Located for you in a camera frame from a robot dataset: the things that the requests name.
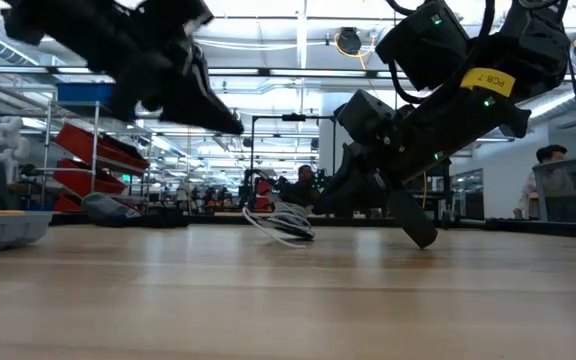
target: wooden tabletop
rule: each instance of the wooden tabletop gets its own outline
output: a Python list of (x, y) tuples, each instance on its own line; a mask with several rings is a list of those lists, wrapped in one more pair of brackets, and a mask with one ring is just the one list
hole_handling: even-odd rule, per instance
[(52, 228), (0, 253), (0, 360), (576, 359), (576, 239)]

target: gray bin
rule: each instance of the gray bin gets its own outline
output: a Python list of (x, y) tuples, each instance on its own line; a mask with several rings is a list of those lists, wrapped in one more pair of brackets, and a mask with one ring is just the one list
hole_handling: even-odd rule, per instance
[(46, 235), (52, 213), (0, 215), (0, 251), (34, 243)]
[(576, 223), (576, 159), (533, 168), (542, 221)]

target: ceiling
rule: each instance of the ceiling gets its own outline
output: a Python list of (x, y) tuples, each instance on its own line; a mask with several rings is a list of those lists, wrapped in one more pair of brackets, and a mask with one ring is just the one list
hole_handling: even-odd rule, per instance
[[(123, 5), (134, 7), (137, 0), (119, 1)], [(290, 69), (343, 69), (385, 70), (386, 67), (371, 52), (371, 39), (378, 41), (394, 24), (394, 14), (384, 0), (308, 0), (308, 1), (228, 1), (207, 0), (212, 12), (217, 16), (208, 26), (196, 33), (196, 40), (202, 46), (211, 68), (290, 68)], [(467, 32), (475, 35), (479, 31), (484, 1), (447, 1), (462, 18)], [(400, 0), (401, 5), (414, 7), (420, 0)], [(496, 24), (503, 21), (504, 10), (510, 0), (496, 1)], [(567, 31), (576, 36), (576, 1), (570, 1), (565, 17)], [(366, 56), (362, 62), (357, 58), (342, 55), (334, 46), (334, 39), (341, 27), (355, 27), (363, 41)], [(0, 41), (14, 48), (29, 61), (40, 65), (85, 66), (82, 59), (52, 39), (46, 38), (37, 48), (7, 39), (0, 17)], [(0, 59), (0, 65), (6, 64)], [(99, 81), (92, 76), (70, 76), (64, 81)], [(291, 112), (306, 114), (322, 113), (322, 97), (326, 93), (352, 94), (355, 89), (364, 88), (376, 93), (385, 103), (396, 107), (404, 102), (391, 88), (389, 79), (300, 79), (292, 77), (211, 77), (211, 83), (222, 100), (242, 115), (246, 131), (251, 130), (252, 115), (278, 115)], [(1, 75), (0, 74), (0, 113), (29, 114), (37, 127), (44, 120), (40, 115), (54, 92), (54, 86), (41, 76)], [(570, 85), (545, 95), (540, 99), (524, 104), (526, 108), (544, 106), (562, 94), (570, 92)], [(78, 119), (71, 114), (58, 112), (57, 125), (73, 122), (78, 126), (90, 127), (89, 119)], [(574, 114), (562, 114), (558, 120), (566, 120)], [(118, 137), (128, 141), (127, 133), (147, 132), (164, 133), (157, 142), (157, 151), (151, 154), (157, 168), (172, 169), (166, 174), (166, 181), (179, 181), (183, 178), (198, 177), (191, 170), (199, 171), (199, 177), (206, 181), (227, 183), (234, 186), (242, 177), (242, 169), (249, 164), (250, 151), (244, 147), (241, 139), (224, 137), (217, 141), (210, 132), (201, 129), (189, 129), (178, 125), (161, 124), (156, 120), (144, 120), (142, 127), (128, 129), (112, 119), (104, 119), (102, 127), (106, 131), (117, 133)], [(256, 124), (259, 134), (285, 135), (284, 138), (258, 138), (255, 150), (259, 152), (260, 165), (285, 171), (288, 177), (294, 177), (296, 167), (304, 163), (316, 163), (318, 155), (311, 151), (311, 140), (318, 137), (316, 121), (305, 123), (286, 123), (280, 120), (264, 120)], [(493, 132), (490, 137), (499, 136)], [(177, 161), (179, 152), (188, 155), (192, 161)]]

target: person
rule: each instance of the person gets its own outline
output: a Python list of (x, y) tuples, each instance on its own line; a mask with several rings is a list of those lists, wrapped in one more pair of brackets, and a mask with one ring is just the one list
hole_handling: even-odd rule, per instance
[(310, 165), (302, 165), (297, 170), (297, 176), (297, 182), (286, 186), (280, 198), (288, 203), (308, 207), (319, 198), (319, 192), (313, 186), (315, 173)]
[[(537, 161), (539, 164), (545, 164), (555, 161), (561, 161), (566, 159), (566, 153), (568, 149), (561, 145), (549, 145), (542, 147), (536, 152)], [(554, 188), (572, 188), (572, 182), (567, 174), (563, 173), (563, 169), (555, 170), (549, 177), (543, 178), (544, 187), (548, 189)], [(519, 198), (519, 204), (517, 208), (514, 209), (515, 218), (518, 219), (528, 219), (530, 218), (530, 194), (537, 192), (537, 182), (535, 180), (535, 173), (531, 170), (528, 174), (528, 179), (524, 187), (521, 189), (521, 196)]]

